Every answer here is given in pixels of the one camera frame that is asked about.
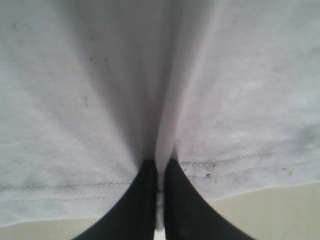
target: floor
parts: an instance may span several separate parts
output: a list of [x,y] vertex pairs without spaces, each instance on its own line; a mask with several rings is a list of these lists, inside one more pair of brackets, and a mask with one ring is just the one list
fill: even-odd
[[[264,189],[208,202],[257,240],[320,239],[320,183]],[[70,240],[95,221],[91,218],[22,223],[0,228],[0,239]],[[155,239],[164,240],[164,232],[156,232]]]

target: white fabric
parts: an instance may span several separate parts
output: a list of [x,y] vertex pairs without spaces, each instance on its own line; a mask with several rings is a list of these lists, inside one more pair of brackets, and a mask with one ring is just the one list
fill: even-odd
[[319,11],[1,1],[0,226],[101,216],[154,155],[207,198],[318,182]]

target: white t-shirt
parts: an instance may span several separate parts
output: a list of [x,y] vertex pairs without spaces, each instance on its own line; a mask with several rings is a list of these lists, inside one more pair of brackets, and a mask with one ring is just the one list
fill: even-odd
[[319,182],[319,12],[1,1],[0,226],[102,216],[145,158],[206,198]]

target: stitching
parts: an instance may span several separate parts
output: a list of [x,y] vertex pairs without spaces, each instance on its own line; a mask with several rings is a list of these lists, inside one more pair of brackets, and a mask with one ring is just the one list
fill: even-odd
[[14,200],[6,200],[6,201],[0,201],[0,204],[8,204],[8,203],[14,203],[14,202],[38,202],[38,201],[81,201],[81,200],[93,200],[93,199],[112,199],[117,197],[118,195],[107,195],[107,196],[83,196],[83,197],[77,197],[77,198],[39,198],[39,199],[14,199]]
[[276,164],[276,165],[271,165],[271,166],[251,167],[251,168],[241,169],[239,171],[231,171],[231,172],[228,172],[226,174],[221,174],[221,175],[213,175],[213,176],[187,175],[187,177],[191,178],[191,179],[195,179],[195,178],[212,179],[212,178],[217,178],[217,177],[225,177],[227,175],[237,174],[237,173],[241,173],[241,172],[245,172],[245,171],[271,169],[271,168],[275,168],[275,167],[297,166],[297,165],[309,164],[309,163],[313,163],[313,162],[319,162],[319,159],[313,160],[313,161],[302,161],[302,162],[288,163],[288,164]]
[[34,190],[34,189],[75,189],[75,188],[95,188],[95,187],[110,187],[129,185],[128,182],[103,182],[103,183],[92,183],[82,185],[42,185],[42,186],[13,186],[13,187],[2,187],[1,191],[9,190]]
[[182,166],[190,166],[190,167],[199,167],[199,166],[215,167],[214,164],[234,163],[234,162],[241,161],[243,159],[250,159],[250,158],[257,158],[257,157],[267,157],[267,156],[274,156],[274,155],[281,155],[281,154],[288,154],[288,153],[301,153],[301,152],[305,152],[305,151],[311,151],[311,150],[314,150],[314,149],[320,149],[320,146],[315,146],[315,147],[311,147],[311,148],[304,148],[304,149],[296,149],[296,150],[291,150],[291,151],[279,151],[279,152],[269,152],[269,153],[264,153],[264,154],[252,154],[252,155],[246,155],[246,156],[237,156],[237,157],[232,157],[232,158],[221,159],[221,160],[218,160],[218,161],[215,161],[215,162],[182,161],[182,162],[180,162],[180,164]]

